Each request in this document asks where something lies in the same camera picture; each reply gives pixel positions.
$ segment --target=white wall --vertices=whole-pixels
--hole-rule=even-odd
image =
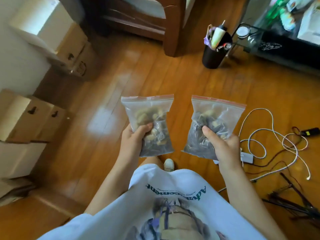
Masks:
[[[22,95],[32,94],[50,68],[35,51],[8,26],[8,21],[25,0],[0,0],[0,90],[9,88]],[[84,17],[78,0],[61,0],[77,22]]]

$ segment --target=white cable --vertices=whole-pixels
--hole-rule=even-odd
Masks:
[[[251,139],[251,137],[252,137],[256,132],[261,131],[261,130],[272,131],[272,132],[274,133],[275,137],[277,138],[277,140],[281,143],[282,147],[283,147],[284,149],[286,149],[287,151],[294,153],[296,156],[295,156],[294,160],[293,160],[290,164],[288,164],[288,166],[285,166],[285,167],[280,168],[280,169],[278,169],[278,170],[274,170],[274,171],[268,172],[268,173],[263,174],[263,175],[261,175],[261,176],[259,176],[259,177],[253,178],[253,179],[251,179],[250,181],[255,181],[255,180],[258,180],[258,179],[260,179],[260,178],[263,178],[263,177],[265,177],[265,176],[267,176],[267,175],[269,175],[269,174],[276,173],[276,172],[280,172],[280,171],[282,171],[282,170],[290,167],[292,164],[294,164],[294,163],[297,161],[297,158],[300,158],[301,161],[302,161],[302,162],[304,163],[304,165],[306,166],[306,169],[308,170],[308,174],[309,174],[306,179],[307,179],[307,180],[310,180],[310,178],[311,178],[311,173],[310,173],[309,167],[308,167],[308,165],[306,164],[306,162],[298,155],[298,151],[302,151],[302,150],[304,150],[304,149],[306,149],[306,148],[308,147],[308,140],[307,140],[305,137],[302,136],[302,138],[306,141],[306,145],[305,145],[304,148],[298,149],[298,148],[296,147],[296,145],[287,138],[287,136],[289,136],[289,135],[295,135],[294,133],[289,133],[289,134],[286,134],[286,135],[284,136],[284,135],[282,135],[282,134],[280,134],[279,132],[277,132],[277,131],[274,130],[274,127],[273,127],[273,115],[272,115],[272,113],[271,113],[268,109],[266,109],[266,108],[256,108],[256,109],[251,110],[250,113],[248,113],[248,115],[245,117],[245,119],[244,119],[243,122],[242,122],[240,131],[239,131],[239,137],[240,137],[240,134],[241,134],[243,125],[244,125],[246,119],[248,118],[248,116],[249,116],[253,111],[258,110],[258,109],[263,109],[263,110],[266,110],[266,111],[268,111],[268,112],[270,113],[271,118],[272,118],[272,129],[266,129],[266,128],[257,129],[257,130],[255,130],[254,132],[251,133],[251,135],[249,136],[248,139],[243,139],[243,140],[240,141],[240,143],[243,142],[243,141],[248,141],[248,150],[249,150],[249,153],[252,154],[252,155],[253,155],[254,157],[256,157],[256,158],[263,159],[263,158],[265,158],[265,157],[267,156],[267,150],[266,150],[266,148],[262,145],[262,143],[260,143],[260,142],[257,141],[257,140]],[[283,138],[282,138],[282,141],[279,140],[277,134],[283,137]],[[285,144],[284,144],[284,141],[285,141],[285,140],[288,141],[288,142],[290,142],[291,145],[293,146],[293,148],[290,148],[290,146],[285,145]],[[260,144],[260,145],[262,146],[262,148],[264,149],[264,155],[263,155],[262,157],[258,157],[258,156],[254,155],[254,154],[251,152],[251,150],[250,150],[250,141],[255,141],[255,142],[257,142],[258,144]]]

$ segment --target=sneaker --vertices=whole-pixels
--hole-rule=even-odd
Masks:
[[[172,172],[174,171],[174,162],[172,161],[172,159],[168,158],[164,161],[164,170],[166,172]]]

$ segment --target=white t-shirt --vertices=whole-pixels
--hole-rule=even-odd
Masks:
[[[265,238],[197,173],[145,164],[135,170],[129,190],[106,208],[94,216],[81,214],[39,239]]]

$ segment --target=black trash can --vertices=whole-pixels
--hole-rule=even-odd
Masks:
[[[232,44],[231,35],[227,32],[224,34],[217,47],[223,45],[224,43]],[[212,50],[206,45],[202,56],[202,64],[206,68],[217,69],[227,53],[228,50],[225,50],[224,48],[221,48],[220,50]]]

